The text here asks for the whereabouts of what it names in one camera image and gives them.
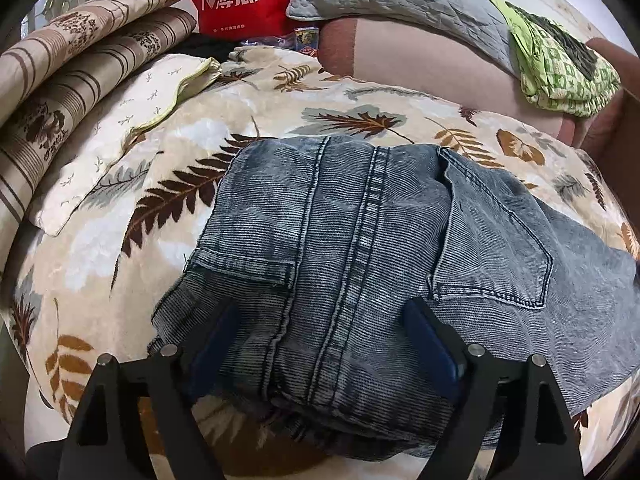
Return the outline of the grey-blue denim pants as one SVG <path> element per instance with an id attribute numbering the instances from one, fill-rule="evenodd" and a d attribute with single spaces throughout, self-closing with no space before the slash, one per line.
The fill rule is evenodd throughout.
<path id="1" fill-rule="evenodd" d="M 506 171 L 347 136 L 264 139 L 232 159 L 151 349 L 231 300 L 241 323 L 209 392 L 336 454 L 427 456 L 451 408 L 401 326 L 414 297 L 498 358 L 547 358 L 574 414 L 639 365 L 628 252 Z"/>

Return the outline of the cream leaf-print fleece blanket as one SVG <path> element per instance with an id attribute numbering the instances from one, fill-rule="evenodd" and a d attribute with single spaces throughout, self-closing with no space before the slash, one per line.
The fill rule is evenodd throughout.
<path id="1" fill-rule="evenodd" d="M 145 355 L 157 301 L 193 252 L 235 154 L 261 138 L 335 133 L 446 146 L 510 171 L 606 244 L 639 250 L 597 167 L 548 133 L 422 91 L 333 75 L 293 51 L 241 48 L 212 84 L 138 136 L 58 235 L 27 217 L 16 233 L 3 315 L 30 375 L 28 444 L 67 434 L 101 353 Z"/>

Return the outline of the white pillow with green trim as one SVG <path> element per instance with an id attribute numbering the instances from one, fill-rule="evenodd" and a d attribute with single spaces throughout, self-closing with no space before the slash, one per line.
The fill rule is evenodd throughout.
<path id="1" fill-rule="evenodd" d="M 29 205 L 30 223 L 50 236 L 58 235 L 138 136 L 220 74 L 221 64 L 214 58 L 164 54 L 130 75 L 99 102 L 58 150 Z"/>

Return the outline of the green patterned folded cloth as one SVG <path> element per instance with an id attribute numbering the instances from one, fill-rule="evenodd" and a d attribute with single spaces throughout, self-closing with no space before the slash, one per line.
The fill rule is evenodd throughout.
<path id="1" fill-rule="evenodd" d="M 622 88 L 613 65 L 561 25 L 509 1 L 489 1 L 508 26 L 521 90 L 530 104 L 552 112 L 591 117 Z"/>

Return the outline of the brown striped floral quilt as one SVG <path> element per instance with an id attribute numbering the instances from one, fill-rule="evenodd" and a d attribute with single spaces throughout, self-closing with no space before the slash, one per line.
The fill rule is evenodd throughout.
<path id="1" fill-rule="evenodd" d="M 181 0 L 89 0 L 1 55 L 1 253 L 79 123 L 127 76 L 186 39 Z"/>

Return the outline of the pink and brown bedsheet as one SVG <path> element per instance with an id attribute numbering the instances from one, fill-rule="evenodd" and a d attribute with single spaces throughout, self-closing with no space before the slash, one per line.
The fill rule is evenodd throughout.
<path id="1" fill-rule="evenodd" d="M 520 82 L 457 40 L 407 24 L 339 18 L 320 29 L 318 58 L 330 73 L 422 91 L 510 116 L 577 146 L 590 119 L 527 102 Z"/>

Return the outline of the small colourful packet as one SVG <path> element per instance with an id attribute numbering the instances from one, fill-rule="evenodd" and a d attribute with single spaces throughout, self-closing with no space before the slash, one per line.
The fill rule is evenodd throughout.
<path id="1" fill-rule="evenodd" d="M 319 47 L 319 29 L 316 26 L 297 27 L 294 30 L 294 50 L 315 58 Z"/>

